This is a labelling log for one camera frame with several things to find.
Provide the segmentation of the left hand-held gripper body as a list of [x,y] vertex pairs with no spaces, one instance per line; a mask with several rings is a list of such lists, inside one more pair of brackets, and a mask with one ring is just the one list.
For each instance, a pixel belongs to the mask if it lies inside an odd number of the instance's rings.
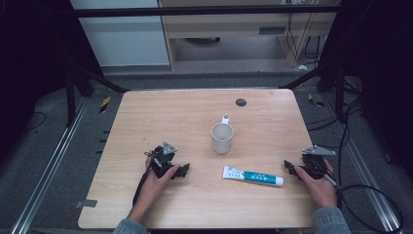
[[164,140],[162,145],[145,153],[151,159],[149,169],[155,173],[157,178],[161,178],[172,167],[171,160],[176,151],[176,147]]

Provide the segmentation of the person's right hand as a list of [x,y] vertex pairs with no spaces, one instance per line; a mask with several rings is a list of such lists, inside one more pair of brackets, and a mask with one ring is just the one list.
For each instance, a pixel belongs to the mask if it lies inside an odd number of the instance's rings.
[[299,166],[295,166],[295,171],[307,186],[318,209],[337,206],[336,189],[330,181],[326,178],[313,179]]

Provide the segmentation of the white cabinet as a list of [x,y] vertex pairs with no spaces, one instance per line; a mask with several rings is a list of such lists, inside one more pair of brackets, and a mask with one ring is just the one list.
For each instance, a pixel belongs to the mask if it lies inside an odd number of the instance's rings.
[[[75,10],[158,8],[157,0],[70,0]],[[81,18],[101,67],[169,65],[160,17]]]

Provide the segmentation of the black horizontal frame bar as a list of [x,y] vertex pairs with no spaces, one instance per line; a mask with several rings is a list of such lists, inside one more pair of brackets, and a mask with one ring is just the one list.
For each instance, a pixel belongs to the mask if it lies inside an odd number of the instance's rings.
[[130,9],[90,9],[70,12],[78,18],[155,17],[239,14],[334,13],[341,5],[250,5],[250,6],[196,6]]

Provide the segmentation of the yellow and black tape strip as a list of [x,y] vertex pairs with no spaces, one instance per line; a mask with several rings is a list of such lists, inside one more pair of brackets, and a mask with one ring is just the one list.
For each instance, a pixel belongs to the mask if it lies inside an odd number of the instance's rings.
[[308,101],[315,106],[325,107],[325,104],[322,101],[322,99],[320,97],[314,96],[313,94],[308,94]]
[[102,104],[101,104],[101,106],[100,106],[100,108],[99,108],[98,113],[104,113],[104,112],[106,111],[107,106],[108,106],[110,100],[111,100],[111,96],[105,97],[105,98],[103,99]]

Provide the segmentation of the light wooden desk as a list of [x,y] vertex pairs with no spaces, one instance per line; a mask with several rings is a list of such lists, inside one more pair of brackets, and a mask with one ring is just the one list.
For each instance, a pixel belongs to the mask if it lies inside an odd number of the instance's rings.
[[[157,0],[161,7],[327,5],[337,0]],[[169,58],[175,59],[176,43],[183,38],[275,36],[291,66],[301,59],[307,39],[329,34],[335,13],[239,14],[163,16]]]

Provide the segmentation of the black curtain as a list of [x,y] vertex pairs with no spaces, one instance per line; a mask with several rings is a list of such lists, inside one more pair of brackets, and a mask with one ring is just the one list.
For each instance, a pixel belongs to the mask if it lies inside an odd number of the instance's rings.
[[361,79],[361,100],[413,179],[413,0],[341,0],[323,54]]
[[80,21],[57,14],[72,9],[70,0],[0,0],[0,165],[10,160],[36,101],[64,87],[65,64],[43,20],[82,67],[102,73]]

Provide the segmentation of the person's left hand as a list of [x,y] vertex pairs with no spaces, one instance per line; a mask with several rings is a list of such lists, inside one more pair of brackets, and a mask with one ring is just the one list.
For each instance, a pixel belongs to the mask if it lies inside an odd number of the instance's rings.
[[154,172],[149,172],[141,186],[137,200],[128,214],[128,219],[143,223],[176,171],[177,167],[172,166],[160,178],[157,178]]

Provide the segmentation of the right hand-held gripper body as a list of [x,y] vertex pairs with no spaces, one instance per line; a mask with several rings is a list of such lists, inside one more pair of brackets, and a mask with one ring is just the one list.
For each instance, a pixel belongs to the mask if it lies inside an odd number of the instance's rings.
[[302,150],[302,159],[306,173],[313,179],[320,179],[325,176],[332,177],[330,169],[324,162],[325,156],[335,156],[336,152],[314,145]]

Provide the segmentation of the white and teal toothpaste tube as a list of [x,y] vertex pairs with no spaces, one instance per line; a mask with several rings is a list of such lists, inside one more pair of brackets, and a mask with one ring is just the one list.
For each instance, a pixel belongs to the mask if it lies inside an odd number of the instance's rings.
[[241,171],[233,167],[225,166],[222,173],[223,179],[241,180],[271,186],[283,186],[284,180],[280,176],[267,175],[257,172]]

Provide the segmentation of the black metal stand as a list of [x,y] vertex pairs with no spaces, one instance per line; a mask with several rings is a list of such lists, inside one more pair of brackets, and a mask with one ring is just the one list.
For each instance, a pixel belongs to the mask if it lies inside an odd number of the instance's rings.
[[339,121],[344,123],[344,69],[338,59],[331,58],[330,60],[321,62],[317,68],[307,72],[295,81],[281,86],[281,89],[293,90],[317,76],[320,78],[317,85],[317,89],[320,92],[326,93],[329,92],[332,87],[335,87],[335,114]]
[[128,91],[128,89],[122,88],[108,81],[103,75],[98,75],[85,67],[72,66],[70,68],[66,68],[64,72],[64,81],[67,103],[67,127],[71,126],[76,118],[74,89],[77,88],[82,97],[90,97],[94,93],[94,89],[89,83],[90,79],[93,79],[99,84],[117,93],[125,93]]

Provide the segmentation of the aluminium floor rail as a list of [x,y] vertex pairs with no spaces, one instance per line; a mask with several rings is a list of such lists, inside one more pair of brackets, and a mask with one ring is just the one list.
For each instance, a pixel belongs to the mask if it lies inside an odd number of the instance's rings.
[[[348,151],[349,158],[352,160],[362,184],[378,189],[379,185],[363,161],[357,146],[351,137],[348,125],[337,123],[337,127],[343,134],[343,140],[345,141],[344,146]],[[402,218],[397,217],[390,200],[383,194],[379,194],[377,191],[373,191],[372,189],[368,189],[367,194],[374,210],[382,222],[384,229],[390,232],[399,228],[397,234],[404,234],[402,230]]]
[[84,116],[85,109],[89,103],[88,97],[81,97],[79,104],[76,107],[75,117],[70,125],[68,125],[51,156],[45,170],[42,172],[28,202],[13,225],[10,234],[26,234],[34,217],[36,216],[40,205],[42,204],[50,184],[52,183],[57,169],[64,158],[68,146],[74,137],[79,124]]

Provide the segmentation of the grey tape patch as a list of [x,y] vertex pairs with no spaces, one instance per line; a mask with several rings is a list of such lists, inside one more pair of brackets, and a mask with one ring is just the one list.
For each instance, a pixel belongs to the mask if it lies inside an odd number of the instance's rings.
[[77,209],[81,209],[84,207],[89,207],[89,208],[94,208],[97,204],[97,200],[90,200],[90,199],[85,199],[85,200],[79,200],[76,202],[75,207]]

